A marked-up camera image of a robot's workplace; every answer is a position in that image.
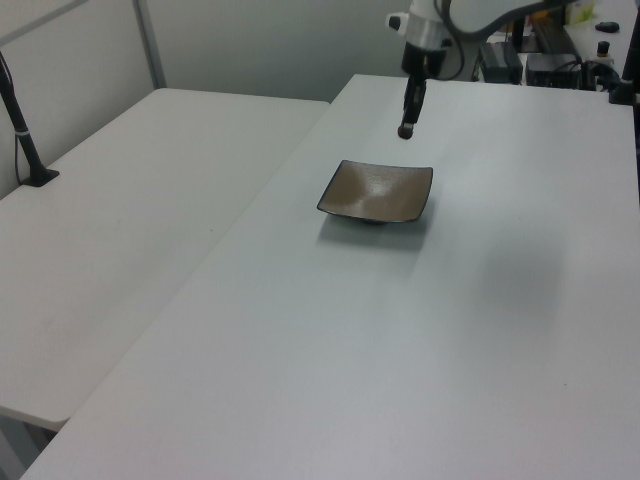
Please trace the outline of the black Franka gripper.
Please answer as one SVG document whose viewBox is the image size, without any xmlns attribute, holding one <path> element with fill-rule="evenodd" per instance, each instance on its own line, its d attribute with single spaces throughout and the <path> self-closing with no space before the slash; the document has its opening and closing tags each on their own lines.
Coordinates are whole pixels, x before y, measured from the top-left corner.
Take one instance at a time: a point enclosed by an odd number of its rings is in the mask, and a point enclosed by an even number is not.
<svg viewBox="0 0 640 480">
<path fill-rule="evenodd" d="M 403 114 L 398 127 L 399 136 L 412 136 L 419 121 L 426 93 L 426 80 L 437 78 L 446 58 L 446 28 L 439 20 L 409 14 L 405 32 L 402 69 L 410 77 L 404 93 Z"/>
</svg>

